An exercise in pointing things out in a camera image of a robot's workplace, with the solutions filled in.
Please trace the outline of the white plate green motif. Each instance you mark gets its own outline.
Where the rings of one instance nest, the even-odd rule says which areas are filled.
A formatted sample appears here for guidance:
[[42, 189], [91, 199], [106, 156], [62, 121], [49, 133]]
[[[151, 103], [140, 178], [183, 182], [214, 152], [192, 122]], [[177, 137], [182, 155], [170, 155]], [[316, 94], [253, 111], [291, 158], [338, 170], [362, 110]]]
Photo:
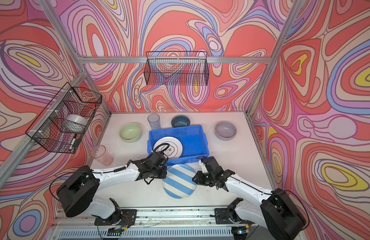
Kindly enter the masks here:
[[164, 152], [169, 159], [180, 158], [183, 154], [183, 144], [174, 137], [164, 137], [159, 139], [154, 147], [154, 151]]

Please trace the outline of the blue white striped plate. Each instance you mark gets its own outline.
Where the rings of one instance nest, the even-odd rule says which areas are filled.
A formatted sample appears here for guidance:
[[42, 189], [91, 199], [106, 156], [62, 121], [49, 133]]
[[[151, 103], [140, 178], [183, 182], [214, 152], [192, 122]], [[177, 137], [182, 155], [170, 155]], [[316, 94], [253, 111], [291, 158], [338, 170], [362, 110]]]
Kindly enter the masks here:
[[196, 172], [188, 165], [177, 164], [167, 169], [163, 180], [164, 191], [174, 199], [184, 199], [192, 195], [197, 184], [192, 181]]

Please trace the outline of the blue plastic bin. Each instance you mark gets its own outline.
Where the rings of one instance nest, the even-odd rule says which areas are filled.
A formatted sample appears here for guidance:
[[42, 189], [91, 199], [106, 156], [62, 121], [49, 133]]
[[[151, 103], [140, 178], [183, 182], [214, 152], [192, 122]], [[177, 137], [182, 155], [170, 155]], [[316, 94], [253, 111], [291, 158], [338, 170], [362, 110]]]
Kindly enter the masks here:
[[207, 138], [201, 125], [150, 131], [148, 153], [161, 143], [177, 143], [175, 139], [182, 145], [171, 146], [172, 155], [167, 166], [190, 164], [197, 162], [198, 157], [209, 156]]

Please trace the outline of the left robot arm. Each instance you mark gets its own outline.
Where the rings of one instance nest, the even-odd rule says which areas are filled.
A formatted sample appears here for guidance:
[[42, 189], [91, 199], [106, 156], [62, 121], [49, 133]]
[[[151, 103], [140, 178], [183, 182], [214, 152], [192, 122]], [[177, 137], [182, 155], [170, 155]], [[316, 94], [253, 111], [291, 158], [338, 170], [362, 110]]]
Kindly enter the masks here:
[[97, 191], [121, 183], [143, 180], [149, 185], [151, 182], [147, 179], [165, 179], [169, 160], [165, 151], [169, 148], [168, 143], [160, 144], [148, 157], [130, 160], [122, 167], [103, 170], [92, 170], [87, 165], [80, 167], [56, 191], [65, 215], [72, 218], [86, 213], [110, 225], [118, 224], [124, 215], [123, 211], [114, 199], [102, 198]]

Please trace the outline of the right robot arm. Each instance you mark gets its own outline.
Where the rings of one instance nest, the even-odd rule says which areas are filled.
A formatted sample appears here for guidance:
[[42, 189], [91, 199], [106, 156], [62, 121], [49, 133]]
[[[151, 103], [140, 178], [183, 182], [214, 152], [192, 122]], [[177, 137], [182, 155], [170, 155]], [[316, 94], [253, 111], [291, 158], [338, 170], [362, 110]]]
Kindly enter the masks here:
[[200, 157], [201, 171], [193, 177], [199, 186], [223, 189], [237, 195], [224, 209], [215, 209], [218, 224], [257, 224], [276, 240], [293, 240], [308, 226], [308, 221], [285, 190], [256, 186], [232, 170], [224, 170], [214, 157]]

